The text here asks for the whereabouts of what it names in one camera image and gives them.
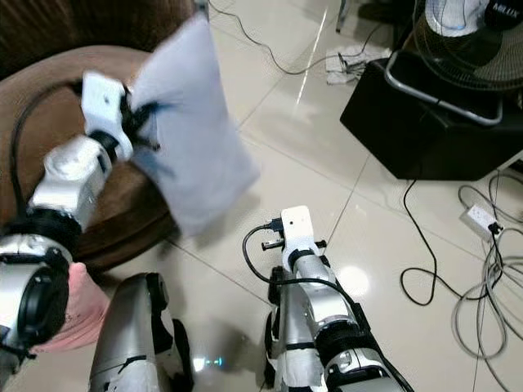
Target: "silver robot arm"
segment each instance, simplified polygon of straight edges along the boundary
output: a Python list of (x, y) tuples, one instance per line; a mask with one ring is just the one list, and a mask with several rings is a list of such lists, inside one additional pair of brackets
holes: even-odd
[[(318, 247), (326, 243), (315, 243), (308, 208), (283, 210), (281, 218), (273, 220), (270, 227), (280, 238), (263, 243), (262, 248), (284, 248), (283, 269), (276, 274), (273, 270), (272, 280), (312, 278), (329, 283), (271, 284), (270, 300), (275, 310), (266, 345), (270, 341), (267, 353), (276, 373), (275, 389), (323, 386), (337, 392), (412, 390), (383, 355), (360, 304), (339, 287), (329, 262), (320, 255)], [(307, 354), (307, 347), (315, 353)], [(303, 357), (293, 375), (289, 369), (295, 366), (297, 350)], [(321, 383), (315, 376), (318, 373), (323, 373)]]
[(31, 348), (63, 325), (75, 244), (113, 164), (132, 156), (132, 134), (146, 118), (133, 117), (120, 81), (93, 72), (83, 77), (82, 110), (86, 135), (45, 157), (45, 175), (25, 214), (2, 228), (0, 390)]

